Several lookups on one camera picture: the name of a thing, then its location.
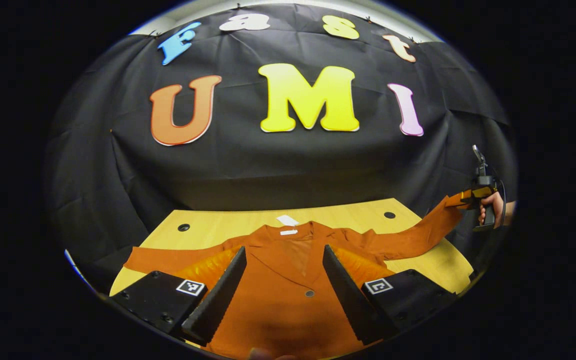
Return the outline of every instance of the black backdrop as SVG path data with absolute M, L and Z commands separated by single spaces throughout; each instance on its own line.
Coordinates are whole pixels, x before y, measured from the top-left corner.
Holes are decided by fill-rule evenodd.
M 219 30 L 240 14 L 265 14 L 270 28 Z M 327 34 L 326 15 L 352 21 L 359 39 Z M 120 39 L 75 82 L 48 135 L 46 201 L 55 235 L 100 291 L 110 290 L 132 247 L 174 209 L 274 210 L 396 198 L 423 217 L 469 186 L 477 166 L 473 144 L 503 179 L 507 200 L 517 199 L 510 119 L 454 47 L 414 43 L 357 16 L 297 4 L 245 6 L 196 21 L 192 46 L 166 66 L 158 46 L 187 23 L 158 37 Z M 416 62 L 400 59 L 382 38 L 388 34 L 407 43 Z M 359 130 L 297 123 L 290 132 L 263 132 L 268 82 L 258 68 L 277 63 L 295 65 L 311 85 L 326 66 L 353 71 Z M 173 118 L 185 125 L 194 111 L 187 84 L 208 75 L 222 81 L 205 134 L 183 145 L 157 143 L 151 93 L 182 85 Z M 400 131 L 388 83 L 412 90 L 423 136 Z M 483 245 L 496 240 L 473 233 L 476 215 L 468 212 L 446 238 L 482 271 L 489 260 Z
M 0 7 L 0 357 L 195 357 L 88 292 L 39 201 L 60 101 L 117 39 L 174 5 Z M 466 296 L 364 358 L 576 358 L 576 7 L 400 6 L 476 64 L 516 120 L 526 205 Z

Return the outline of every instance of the yellow letter m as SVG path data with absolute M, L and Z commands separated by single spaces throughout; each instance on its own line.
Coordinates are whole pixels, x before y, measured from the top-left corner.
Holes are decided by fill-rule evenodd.
M 359 120 L 353 112 L 350 82 L 355 74 L 347 68 L 326 66 L 311 86 L 292 64 L 266 64 L 259 74 L 268 79 L 268 117 L 261 121 L 267 133 L 290 132 L 297 122 L 288 116 L 288 102 L 306 129 L 313 129 L 326 104 L 321 127 L 330 132 L 356 132 Z

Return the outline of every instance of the black fabric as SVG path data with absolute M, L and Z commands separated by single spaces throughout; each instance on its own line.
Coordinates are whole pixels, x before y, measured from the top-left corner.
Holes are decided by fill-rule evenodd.
M 237 14 L 270 17 L 270 28 L 222 33 Z M 322 16 L 351 20 L 359 39 L 323 29 Z M 174 209 L 276 210 L 396 198 L 419 216 L 466 189 L 473 144 L 517 197 L 510 121 L 494 91 L 449 45 L 417 44 L 362 18 L 295 4 L 247 6 L 196 19 L 192 46 L 166 66 L 158 45 L 187 23 L 153 37 L 121 39 L 83 73 L 64 99 L 46 148 L 45 187 L 58 240 L 102 289 Z M 416 57 L 398 57 L 382 35 L 397 35 Z M 290 132 L 260 128 L 268 110 L 267 64 L 293 64 L 313 85 L 326 66 L 354 72 L 357 132 L 328 132 L 319 121 Z M 190 121 L 190 81 L 218 75 L 210 128 L 192 143 L 163 146 L 151 135 L 151 94 L 179 84 L 173 118 Z M 424 135 L 406 136 L 396 96 L 408 87 Z M 291 108 L 290 116 L 297 119 Z M 448 239 L 472 260 L 475 218 Z

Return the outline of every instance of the human hand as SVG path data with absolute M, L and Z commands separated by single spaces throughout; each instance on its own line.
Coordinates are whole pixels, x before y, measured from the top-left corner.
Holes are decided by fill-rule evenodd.
M 494 226 L 493 229 L 498 228 L 501 225 L 501 214 L 504 210 L 504 201 L 498 191 L 494 192 L 487 198 L 482 198 L 479 204 L 479 225 L 484 224 L 484 219 L 486 218 L 486 205 L 492 204 L 494 210 Z
M 265 348 L 252 348 L 247 360 L 297 360 L 297 356 L 281 355 L 277 358 L 273 358 L 270 351 Z

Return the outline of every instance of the jacket sleeve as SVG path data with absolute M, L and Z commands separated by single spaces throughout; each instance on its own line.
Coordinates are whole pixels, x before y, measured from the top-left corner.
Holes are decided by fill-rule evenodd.
M 148 274 L 160 271 L 174 274 L 209 256 L 233 247 L 231 241 L 199 250 L 166 250 L 159 248 L 133 247 L 128 261 L 123 266 L 132 271 Z
M 443 200 L 413 227 L 394 234 L 362 234 L 364 249 L 384 260 L 414 258 L 434 248 L 461 221 L 461 193 Z

